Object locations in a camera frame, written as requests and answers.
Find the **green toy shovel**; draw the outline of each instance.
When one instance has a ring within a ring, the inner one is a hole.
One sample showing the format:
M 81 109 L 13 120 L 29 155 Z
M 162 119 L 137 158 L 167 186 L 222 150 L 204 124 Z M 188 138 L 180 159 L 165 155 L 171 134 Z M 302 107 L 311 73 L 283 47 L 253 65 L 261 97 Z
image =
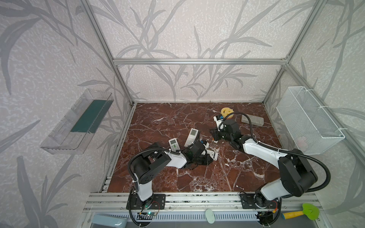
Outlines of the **green toy shovel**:
M 301 215 L 306 215 L 310 220 L 316 220 L 319 216 L 319 209 L 313 204 L 303 204 L 303 211 L 283 213 L 284 219 L 291 219 Z

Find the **marble surface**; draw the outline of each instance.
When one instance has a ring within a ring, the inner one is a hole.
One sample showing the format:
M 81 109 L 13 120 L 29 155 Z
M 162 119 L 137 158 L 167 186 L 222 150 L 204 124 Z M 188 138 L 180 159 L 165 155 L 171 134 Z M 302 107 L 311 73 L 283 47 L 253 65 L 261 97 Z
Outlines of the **marble surface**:
M 255 137 L 280 147 L 280 142 L 261 103 L 144 103 L 138 104 L 126 140 L 118 158 L 108 192 L 129 192 L 132 178 L 128 161 L 154 142 L 169 147 L 168 140 L 177 138 L 183 147 L 191 128 L 201 131 L 200 138 L 219 153 L 217 161 L 208 166 L 177 169 L 164 168 L 152 183 L 154 192 L 254 192 L 265 183 L 279 178 L 279 170 L 260 158 L 234 150 L 228 142 L 212 140 L 209 129 L 215 128 L 213 116 L 224 107 L 264 118 L 263 127 L 254 126 Z M 242 134 L 248 135 L 249 125 L 239 122 Z

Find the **transparent acrylic shelf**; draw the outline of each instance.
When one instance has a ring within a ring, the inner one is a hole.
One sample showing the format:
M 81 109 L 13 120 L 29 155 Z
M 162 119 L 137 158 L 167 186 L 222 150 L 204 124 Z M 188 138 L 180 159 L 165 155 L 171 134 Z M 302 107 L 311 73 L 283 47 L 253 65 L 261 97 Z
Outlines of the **transparent acrylic shelf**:
M 86 89 L 41 148 L 51 154 L 83 154 L 113 101 L 110 92 Z

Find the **leaf pattern wallpaper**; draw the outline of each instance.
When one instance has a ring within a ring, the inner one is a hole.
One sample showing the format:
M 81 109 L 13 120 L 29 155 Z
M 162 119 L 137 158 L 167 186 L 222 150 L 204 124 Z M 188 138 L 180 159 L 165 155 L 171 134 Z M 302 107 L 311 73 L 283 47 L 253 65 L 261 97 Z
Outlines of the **leaf pattern wallpaper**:
M 365 1 L 327 1 L 291 64 L 365 146 L 364 59 Z M 266 103 L 283 145 L 292 148 L 276 105 L 288 85 L 286 73 Z M 363 227 L 365 223 L 365 168 L 343 142 L 316 157 L 331 170 L 329 186 L 316 192 L 334 228 Z M 319 178 L 324 173 L 319 167 Z
M 0 0 L 0 15 L 0 227 L 74 227 L 131 106 L 78 1 Z M 41 149 L 86 88 L 115 99 L 88 149 Z
M 314 2 L 90 1 L 114 58 L 283 58 Z M 119 65 L 130 94 L 141 102 L 261 102 L 278 69 Z

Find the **green mat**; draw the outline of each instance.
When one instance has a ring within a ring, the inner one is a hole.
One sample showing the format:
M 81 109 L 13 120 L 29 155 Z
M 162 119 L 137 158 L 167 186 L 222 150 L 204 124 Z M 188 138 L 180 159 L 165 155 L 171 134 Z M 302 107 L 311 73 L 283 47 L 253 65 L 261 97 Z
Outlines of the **green mat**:
M 71 129 L 71 132 L 95 133 L 113 101 L 93 100 Z

